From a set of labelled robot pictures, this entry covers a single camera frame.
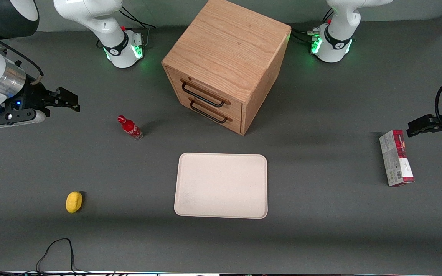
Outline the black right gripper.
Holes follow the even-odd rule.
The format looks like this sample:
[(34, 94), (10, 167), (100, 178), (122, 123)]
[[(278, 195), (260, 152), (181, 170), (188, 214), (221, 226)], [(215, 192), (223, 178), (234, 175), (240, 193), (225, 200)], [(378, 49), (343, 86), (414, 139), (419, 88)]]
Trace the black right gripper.
[(80, 112), (78, 96), (67, 89), (57, 88), (55, 91), (48, 90), (42, 83), (31, 85), (31, 80), (26, 80), (23, 88), (12, 97), (12, 109), (34, 109), (44, 112), (50, 117), (48, 106), (56, 108), (70, 108)]

